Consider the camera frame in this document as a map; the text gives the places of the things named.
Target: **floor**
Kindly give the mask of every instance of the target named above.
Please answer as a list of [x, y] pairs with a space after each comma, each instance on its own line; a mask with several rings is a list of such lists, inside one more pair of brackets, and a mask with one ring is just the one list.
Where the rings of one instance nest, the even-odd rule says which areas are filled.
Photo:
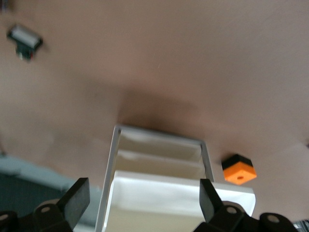
[[[309, 217], [309, 2], [11, 0], [0, 14], [0, 141], [8, 154], [103, 185], [117, 123], [250, 158], [254, 216]], [[6, 32], [43, 37], [31, 62]]]

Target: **orange foam cube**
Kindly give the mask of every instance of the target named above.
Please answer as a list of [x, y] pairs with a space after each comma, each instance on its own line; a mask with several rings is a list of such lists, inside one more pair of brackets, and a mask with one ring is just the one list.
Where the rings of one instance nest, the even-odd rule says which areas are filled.
[[236, 185], [242, 185], [257, 177], [250, 159], [234, 155], [222, 162], [225, 180]]

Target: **open box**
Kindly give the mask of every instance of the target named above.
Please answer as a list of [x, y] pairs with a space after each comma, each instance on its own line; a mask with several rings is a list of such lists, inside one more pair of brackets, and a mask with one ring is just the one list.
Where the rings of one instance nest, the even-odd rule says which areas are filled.
[[[203, 141], [128, 126], [116, 126], [96, 232], [188, 232], [202, 221], [199, 180], [212, 182]], [[250, 188], [214, 183], [223, 201], [251, 215]]]

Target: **orange block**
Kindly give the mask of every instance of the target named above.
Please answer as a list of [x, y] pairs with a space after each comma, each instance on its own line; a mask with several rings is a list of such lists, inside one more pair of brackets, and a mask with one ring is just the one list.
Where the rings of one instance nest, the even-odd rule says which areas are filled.
[[223, 170], [225, 180], [236, 185], [242, 185], [257, 177], [253, 166], [241, 161]]

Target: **screw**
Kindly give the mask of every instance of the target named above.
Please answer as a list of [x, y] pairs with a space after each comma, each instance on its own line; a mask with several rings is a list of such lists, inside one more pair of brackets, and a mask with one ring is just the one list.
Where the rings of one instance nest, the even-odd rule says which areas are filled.
[[279, 223], [280, 222], [279, 218], [277, 218], [275, 215], [268, 215], [267, 219], [269, 221], [273, 222], [273, 223]]
[[233, 207], [228, 207], [226, 210], [230, 214], [236, 214], [237, 213], [237, 210]]
[[50, 207], [44, 207], [43, 209], [41, 209], [42, 213], [46, 213], [50, 210]]
[[3, 221], [5, 219], [7, 219], [8, 217], [9, 217], [8, 214], [3, 214], [3, 215], [0, 216], [0, 221]]

